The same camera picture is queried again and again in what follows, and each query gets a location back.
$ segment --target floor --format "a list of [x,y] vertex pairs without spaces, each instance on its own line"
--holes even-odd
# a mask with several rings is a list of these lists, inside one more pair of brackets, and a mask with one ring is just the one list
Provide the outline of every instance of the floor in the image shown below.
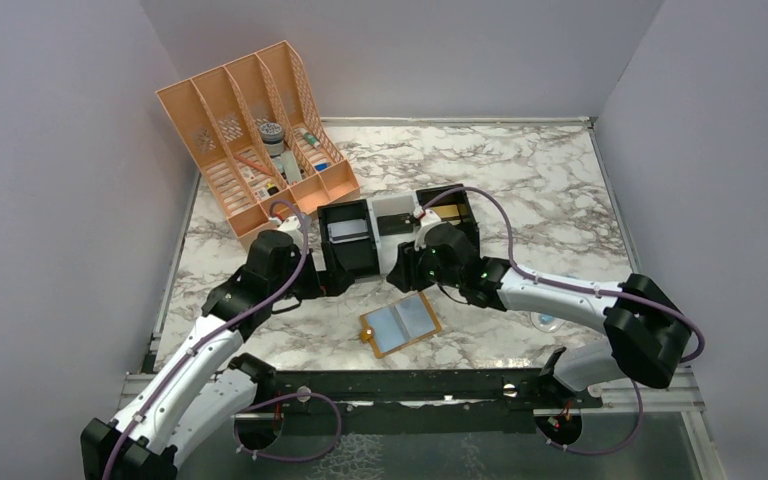
[[[517,261],[548,273],[621,281],[631,272],[589,130],[570,126],[331,126],[364,197],[464,183],[491,192],[515,227]],[[482,254],[505,256],[498,212],[471,199]],[[315,258],[319,236],[312,237]],[[203,182],[186,234],[155,367],[187,335],[208,292],[246,254]],[[338,298],[306,301],[274,316],[243,346],[283,369],[488,368],[541,365],[559,346],[576,347],[598,334],[565,323],[538,330],[528,312],[459,305],[426,292],[443,325],[434,337],[377,359],[360,342],[359,316],[404,295],[381,280],[359,283]]]

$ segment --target metal frame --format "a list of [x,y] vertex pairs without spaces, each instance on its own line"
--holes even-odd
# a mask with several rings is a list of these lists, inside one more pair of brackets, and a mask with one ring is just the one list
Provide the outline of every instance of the metal frame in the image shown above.
[[[625,223],[622,208],[616,197],[616,193],[611,185],[608,171],[605,168],[594,130],[595,118],[561,118],[561,119],[543,119],[543,118],[342,118],[342,117],[323,117],[323,122],[334,126],[399,126],[399,125],[437,125],[437,126],[468,126],[468,125],[551,125],[551,126],[572,126],[581,125],[588,129],[590,140],[596,154],[599,169],[608,191],[608,196],[617,218],[620,233],[626,246],[632,271],[641,271],[641,262],[637,255],[637,249],[634,244],[631,232]],[[176,249],[171,263],[170,274],[167,278],[164,289],[160,311],[155,320],[155,326],[149,342],[149,352],[147,358],[152,358],[156,354],[157,344],[159,344],[160,334],[163,330],[163,323],[166,318],[169,301],[174,286],[175,276],[177,274],[178,263],[183,251],[184,240],[189,226],[192,209],[195,204],[198,192],[200,176],[196,176],[189,206],[182,222],[182,228],[179,233],[179,248]],[[130,403],[151,381],[153,374],[128,374],[125,377],[122,392],[119,398],[121,409]],[[602,391],[602,400],[604,406],[601,409],[587,409],[586,415],[600,415],[610,413],[634,413],[637,411],[637,400],[634,390],[628,380],[617,380],[605,384]],[[688,435],[688,441],[696,458],[699,471],[705,480],[724,480],[725,473],[717,454],[717,448],[711,440],[708,428],[704,418],[705,403],[699,392],[696,379],[690,367],[683,367],[677,370],[673,377],[670,388],[666,390],[652,390],[646,387],[641,388],[643,402],[647,412],[680,412],[684,420],[685,429]],[[535,415],[546,413],[557,413],[554,410],[534,410]]]

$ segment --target marble tabletop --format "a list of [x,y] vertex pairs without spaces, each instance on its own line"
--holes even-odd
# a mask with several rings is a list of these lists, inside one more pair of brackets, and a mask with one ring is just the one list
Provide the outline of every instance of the marble tabletop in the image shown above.
[[[514,225],[519,263],[596,281],[621,281],[631,272],[583,125],[329,126],[327,130],[351,162],[364,197],[450,183],[473,185],[491,192],[505,206]],[[498,212],[484,199],[470,202],[479,222],[482,255],[506,256]],[[319,242],[319,232],[314,231],[314,258],[318,268],[324,268]],[[182,343],[210,289],[245,259],[202,181],[156,369]],[[529,367],[542,365],[559,346],[576,347],[600,336],[568,322],[544,333],[533,326],[527,312],[460,305],[437,289],[426,290],[426,295],[442,332],[383,359],[375,358],[358,338],[361,314],[405,296],[383,277],[353,285],[340,297],[305,301],[302,308],[271,317],[241,351],[281,369]]]

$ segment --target small bottle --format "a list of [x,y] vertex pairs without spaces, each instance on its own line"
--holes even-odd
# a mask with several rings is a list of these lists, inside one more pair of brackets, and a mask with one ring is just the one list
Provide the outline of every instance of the small bottle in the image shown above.
[[304,138],[313,148],[319,148],[322,146],[322,144],[319,143],[319,140],[314,137],[312,133],[308,132],[306,128],[299,127],[296,129],[296,131],[299,132],[299,135],[301,135],[302,138]]

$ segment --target robotic arm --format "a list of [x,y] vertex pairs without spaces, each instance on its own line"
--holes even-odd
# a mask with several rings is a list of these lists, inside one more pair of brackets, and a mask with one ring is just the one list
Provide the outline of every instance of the robotic arm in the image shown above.
[[[416,239],[399,246],[396,266],[387,276],[401,291],[438,284],[457,289],[479,308],[547,313],[607,336],[554,352],[536,381],[529,382],[548,405],[562,406],[591,384],[623,377],[653,388],[669,385],[690,329],[657,309],[607,295],[626,292],[675,310],[649,278],[632,274],[622,283],[597,283],[545,275],[512,266],[507,259],[479,257],[463,232],[431,210],[416,216],[420,218]],[[274,296],[297,269],[300,273],[285,297],[300,301],[340,295],[354,281],[344,271],[317,271],[312,257],[301,255],[306,242],[300,230],[298,217],[290,217],[277,230],[261,232],[246,264],[211,291],[187,339],[142,394],[110,422],[90,422],[81,435],[86,478],[175,478],[177,467],[208,435],[234,413],[264,399],[263,386],[274,369],[256,359],[260,362],[256,368],[251,364],[228,368],[210,380],[269,318],[272,305],[231,329],[224,329],[225,322]],[[553,284],[572,285],[579,291]],[[105,467],[113,465],[108,462],[111,454],[116,455],[115,465],[105,475]]]

